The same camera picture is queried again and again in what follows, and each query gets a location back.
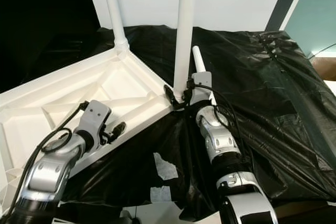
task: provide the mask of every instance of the robotic arm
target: robotic arm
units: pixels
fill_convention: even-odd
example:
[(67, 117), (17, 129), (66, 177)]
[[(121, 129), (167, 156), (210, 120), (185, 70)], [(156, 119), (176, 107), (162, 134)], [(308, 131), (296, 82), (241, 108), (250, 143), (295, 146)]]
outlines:
[(104, 131), (105, 122), (111, 114), (111, 109), (106, 105), (93, 100), (85, 102), (82, 108), (85, 111), (73, 133), (62, 128), (60, 130), (67, 130), (68, 133), (41, 149), (45, 154), (26, 176), (13, 213), (10, 209), (0, 223), (51, 223), (76, 161), (111, 143), (124, 131), (124, 122), (116, 126), (112, 133)]
[(188, 104), (204, 104), (197, 112), (196, 124), (205, 140), (216, 178), (222, 223), (278, 224), (273, 207), (228, 130), (228, 120), (214, 106), (200, 103), (212, 96), (211, 82), (210, 72), (192, 74), (192, 80), (187, 84), (188, 90), (184, 92), (184, 103), (177, 102), (168, 86), (165, 86), (165, 93), (176, 110)]

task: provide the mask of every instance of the floor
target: floor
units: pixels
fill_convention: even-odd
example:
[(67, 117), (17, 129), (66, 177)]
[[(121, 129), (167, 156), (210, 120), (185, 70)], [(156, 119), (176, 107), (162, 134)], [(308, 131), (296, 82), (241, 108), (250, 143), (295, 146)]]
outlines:
[[(132, 217), (135, 217), (135, 207), (126, 207)], [(173, 202), (161, 202), (137, 207), (136, 216), (142, 224), (187, 224), (188, 221), (179, 220), (181, 210)], [(207, 218), (194, 222), (199, 224), (221, 224), (219, 213), (216, 212)]]
[(324, 81), (329, 89), (336, 95), (336, 81)]

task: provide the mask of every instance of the black plastic sheet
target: black plastic sheet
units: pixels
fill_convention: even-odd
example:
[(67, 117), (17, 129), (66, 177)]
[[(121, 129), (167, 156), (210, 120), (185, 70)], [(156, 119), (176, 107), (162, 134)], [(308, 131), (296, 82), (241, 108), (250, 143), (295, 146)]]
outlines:
[[(176, 30), (138, 26), (126, 28), (126, 35), (131, 51), (172, 85)], [(78, 59), (112, 47), (113, 34), (101, 31), (84, 45)], [(336, 98), (298, 45), (283, 31), (198, 27), (193, 45), (201, 49), (213, 88), (236, 110), (252, 169), (271, 202), (335, 201)], [(184, 208), (181, 218), (202, 219), (216, 211), (217, 201), (204, 145), (193, 118), (172, 112), (73, 177), (63, 200), (135, 206), (150, 202), (151, 187), (169, 186)], [(157, 175), (154, 152), (176, 166), (178, 178)]]

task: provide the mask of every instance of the silver arm segment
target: silver arm segment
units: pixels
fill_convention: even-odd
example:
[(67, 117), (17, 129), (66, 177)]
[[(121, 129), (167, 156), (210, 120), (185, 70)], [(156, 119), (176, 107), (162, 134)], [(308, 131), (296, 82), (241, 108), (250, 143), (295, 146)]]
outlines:
[(101, 130), (111, 109), (106, 105), (91, 101), (85, 109), (78, 127), (68, 143), (56, 149), (66, 141), (68, 134), (50, 142), (45, 154), (31, 169), (25, 181), (21, 196), (38, 201), (60, 200), (71, 169), (85, 152), (94, 152), (101, 142)]
[[(211, 73), (192, 74), (194, 83), (211, 87)], [(193, 89), (191, 104), (209, 99), (211, 92), (204, 88)], [(221, 122), (228, 121), (217, 112)], [(278, 224), (275, 211), (253, 173), (243, 162), (239, 147), (231, 132), (222, 125), (211, 105), (199, 109), (196, 123), (205, 139), (206, 150), (216, 177), (221, 205), (221, 220), (225, 224)]]

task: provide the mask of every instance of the white tape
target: white tape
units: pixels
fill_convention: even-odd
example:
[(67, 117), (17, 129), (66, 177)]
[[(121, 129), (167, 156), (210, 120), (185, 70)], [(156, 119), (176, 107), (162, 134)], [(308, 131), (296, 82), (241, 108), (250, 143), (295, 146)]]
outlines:
[(163, 160), (161, 155), (157, 152), (153, 153), (156, 165), (156, 171), (163, 180), (178, 178), (176, 166)]
[(336, 203), (327, 201), (327, 204), (331, 207), (336, 207)]
[(172, 201), (169, 186), (151, 187), (151, 202)]

